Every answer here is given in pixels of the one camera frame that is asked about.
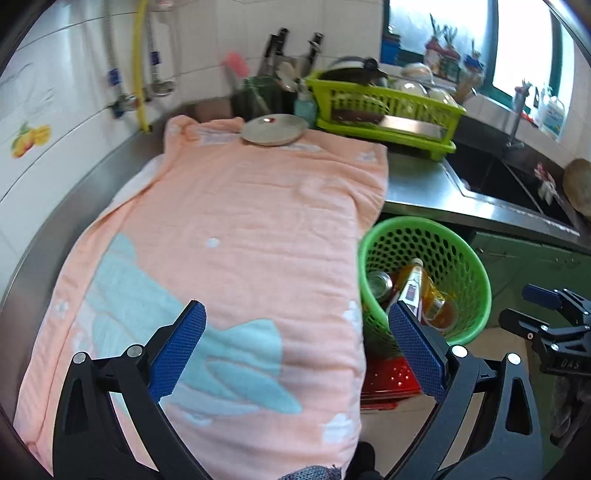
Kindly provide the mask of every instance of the faucet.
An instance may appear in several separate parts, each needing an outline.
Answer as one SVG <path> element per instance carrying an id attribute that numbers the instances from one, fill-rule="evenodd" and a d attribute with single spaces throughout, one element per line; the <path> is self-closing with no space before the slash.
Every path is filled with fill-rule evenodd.
<path id="1" fill-rule="evenodd" d="M 515 116 L 515 122 L 513 124 L 513 128 L 511 129 L 511 134 L 509 136 L 509 141 L 505 145 L 503 158 L 509 151 L 516 150 L 524 147 L 523 142 L 516 142 L 515 135 L 517 134 L 517 129 L 519 128 L 519 120 L 521 120 L 521 112 L 525 107 L 525 99 L 530 95 L 530 87 L 531 83 L 526 82 L 525 80 L 521 80 L 521 86 L 515 87 L 515 96 L 513 97 L 513 111 L 517 114 Z"/>

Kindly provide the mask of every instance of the floor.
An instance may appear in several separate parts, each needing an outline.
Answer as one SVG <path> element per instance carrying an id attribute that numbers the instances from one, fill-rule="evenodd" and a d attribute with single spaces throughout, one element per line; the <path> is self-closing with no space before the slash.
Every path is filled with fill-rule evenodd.
<path id="1" fill-rule="evenodd" d="M 481 358 L 502 360 L 506 353 L 517 353 L 527 367 L 525 342 L 500 328 L 486 329 L 467 346 Z M 474 395 L 460 432 L 443 466 L 457 462 L 468 441 L 478 415 L 482 394 Z M 396 410 L 363 413 L 361 439 L 376 450 L 376 469 L 385 475 L 404 454 L 429 416 L 435 401 L 419 395 L 399 403 Z"/>

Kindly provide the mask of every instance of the kitchen sink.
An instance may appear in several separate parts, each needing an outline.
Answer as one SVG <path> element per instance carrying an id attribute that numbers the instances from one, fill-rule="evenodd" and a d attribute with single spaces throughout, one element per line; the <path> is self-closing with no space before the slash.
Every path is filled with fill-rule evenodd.
<path id="1" fill-rule="evenodd" d="M 456 146 L 456 152 L 446 158 L 462 182 L 465 196 L 484 195 L 493 203 L 495 199 L 502 200 L 573 227 L 559 202 L 548 205 L 538 198 L 540 181 L 533 174 L 508 166 L 498 157 L 475 148 Z"/>

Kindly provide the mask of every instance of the green plastic basket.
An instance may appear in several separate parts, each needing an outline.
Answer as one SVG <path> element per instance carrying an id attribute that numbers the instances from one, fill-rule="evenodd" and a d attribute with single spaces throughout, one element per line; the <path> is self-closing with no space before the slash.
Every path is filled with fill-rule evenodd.
<path id="1" fill-rule="evenodd" d="M 437 288 L 457 295 L 458 319 L 445 333 L 450 345 L 471 342 L 486 325 L 491 312 L 491 284 L 470 245 L 432 220 L 391 218 L 375 225 L 359 247 L 363 337 L 366 349 L 374 355 L 391 358 L 401 352 L 390 334 L 386 313 L 369 291 L 367 273 L 393 273 L 413 258 L 423 260 Z"/>
<path id="2" fill-rule="evenodd" d="M 316 125 L 323 130 L 337 135 L 393 142 L 429 150 L 431 159 L 436 161 L 441 160 L 446 154 L 456 151 L 452 138 L 460 118 L 466 114 L 465 108 L 446 105 L 429 97 L 412 95 L 385 87 L 319 80 L 320 73 L 314 72 L 306 79 L 306 83 L 318 103 L 319 117 Z M 332 120 L 333 108 L 411 118 L 440 125 L 446 128 L 447 132 L 441 140 L 434 140 L 418 134 L 383 129 L 378 125 L 368 123 L 344 124 Z"/>

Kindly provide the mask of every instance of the black shoe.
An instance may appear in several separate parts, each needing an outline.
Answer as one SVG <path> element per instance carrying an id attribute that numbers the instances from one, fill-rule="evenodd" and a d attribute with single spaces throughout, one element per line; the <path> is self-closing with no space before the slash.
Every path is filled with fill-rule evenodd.
<path id="1" fill-rule="evenodd" d="M 347 468 L 345 480 L 356 480 L 364 472 L 375 470 L 375 450 L 368 442 L 359 442 Z"/>

